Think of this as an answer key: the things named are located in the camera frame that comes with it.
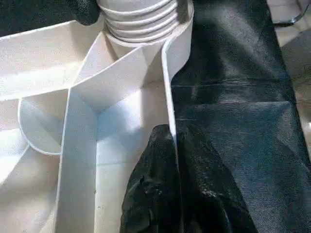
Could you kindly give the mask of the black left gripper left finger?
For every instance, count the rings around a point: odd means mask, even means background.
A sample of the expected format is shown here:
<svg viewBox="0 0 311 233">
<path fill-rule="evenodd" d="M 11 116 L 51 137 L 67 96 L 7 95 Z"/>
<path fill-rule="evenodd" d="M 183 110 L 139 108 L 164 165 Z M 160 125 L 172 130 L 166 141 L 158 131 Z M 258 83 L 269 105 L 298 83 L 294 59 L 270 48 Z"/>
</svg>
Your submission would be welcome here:
<svg viewBox="0 0 311 233">
<path fill-rule="evenodd" d="M 128 180 L 121 209 L 122 233 L 179 232 L 179 174 L 168 125 L 157 125 L 152 129 L 147 146 Z"/>
</svg>

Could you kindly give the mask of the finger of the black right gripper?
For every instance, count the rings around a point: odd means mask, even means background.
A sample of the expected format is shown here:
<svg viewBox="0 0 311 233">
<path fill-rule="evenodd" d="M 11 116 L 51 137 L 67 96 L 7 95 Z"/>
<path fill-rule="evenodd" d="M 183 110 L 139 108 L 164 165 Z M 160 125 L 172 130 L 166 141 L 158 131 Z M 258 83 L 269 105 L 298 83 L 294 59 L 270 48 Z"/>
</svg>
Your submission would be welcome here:
<svg viewBox="0 0 311 233">
<path fill-rule="evenodd" d="M 73 0 L 72 14 L 77 22 L 89 26 L 97 22 L 100 8 L 96 0 Z"/>
<path fill-rule="evenodd" d="M 192 0 L 177 0 L 177 21 L 186 23 L 191 19 L 193 12 Z"/>
</svg>

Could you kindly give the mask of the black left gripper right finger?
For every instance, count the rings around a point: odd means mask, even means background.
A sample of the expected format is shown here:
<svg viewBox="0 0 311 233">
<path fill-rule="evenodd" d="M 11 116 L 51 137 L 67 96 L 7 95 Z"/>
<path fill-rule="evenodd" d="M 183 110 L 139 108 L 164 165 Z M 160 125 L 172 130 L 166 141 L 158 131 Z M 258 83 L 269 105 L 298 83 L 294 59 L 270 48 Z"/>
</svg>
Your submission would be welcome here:
<svg viewBox="0 0 311 233">
<path fill-rule="evenodd" d="M 242 194 L 208 137 L 193 124 L 179 124 L 177 144 L 184 231 L 250 233 Z"/>
</svg>

